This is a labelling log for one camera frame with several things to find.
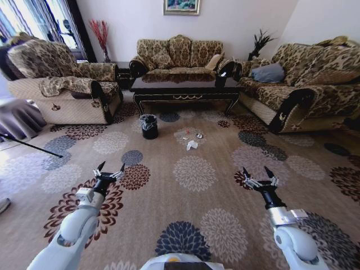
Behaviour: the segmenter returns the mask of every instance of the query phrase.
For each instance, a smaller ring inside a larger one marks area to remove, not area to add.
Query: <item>floral sofa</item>
[[[184,74],[183,80],[213,80],[216,74],[232,75],[235,63],[229,59],[221,60],[215,71],[205,68],[214,55],[222,52],[222,42],[215,40],[191,40],[183,35],[169,40],[140,39],[138,55],[129,67],[134,78],[146,74],[147,81],[171,80],[172,74]]]
[[[251,78],[253,68],[275,62],[285,71],[282,83]],[[240,101],[275,133],[335,129],[360,115],[359,47],[284,44],[271,61],[238,66]]]
[[[116,64],[77,64],[63,43],[30,39],[3,50],[0,67],[17,98],[51,124],[110,124],[121,103]]]

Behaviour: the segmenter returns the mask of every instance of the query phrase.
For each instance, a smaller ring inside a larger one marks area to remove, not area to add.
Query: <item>white wall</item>
[[[278,41],[315,44],[347,35],[360,43],[359,0],[299,0]]]
[[[89,19],[110,26],[108,49],[113,61],[129,61],[141,38],[169,39],[183,34],[191,39],[224,43],[225,56],[246,59],[259,28],[280,37],[298,0],[202,0],[200,16],[164,16],[163,0],[77,0],[98,61],[102,51],[88,26]],[[272,56],[277,42],[262,56]]]

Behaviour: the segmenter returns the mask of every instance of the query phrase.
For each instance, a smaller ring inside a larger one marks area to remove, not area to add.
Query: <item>carpet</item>
[[[288,269],[273,241],[261,195],[242,187],[242,167],[257,180],[263,166],[280,179],[279,197],[309,219],[299,227],[331,269],[359,269],[360,134],[351,130],[270,133],[253,114],[224,102],[149,103],[159,137],[145,140],[138,112],[125,103],[112,125],[48,125],[25,146],[0,151],[1,269],[25,269],[77,207],[76,191],[94,183],[93,168],[126,164],[109,188],[80,269],[139,269],[170,252],[195,254],[232,269]],[[204,138],[198,139],[196,133]],[[186,151],[189,140],[199,143]]]

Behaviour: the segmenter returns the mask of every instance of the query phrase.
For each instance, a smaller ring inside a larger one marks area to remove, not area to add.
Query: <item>paper scrap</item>
[[[186,147],[186,150],[189,151],[190,148],[194,148],[194,149],[197,149],[197,146],[199,144],[195,141],[190,141],[188,144],[187,144],[187,147]]]

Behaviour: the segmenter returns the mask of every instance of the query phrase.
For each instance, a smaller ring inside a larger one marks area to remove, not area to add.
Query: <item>picture frame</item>
[[[164,15],[193,15],[200,12],[200,0],[164,0]]]

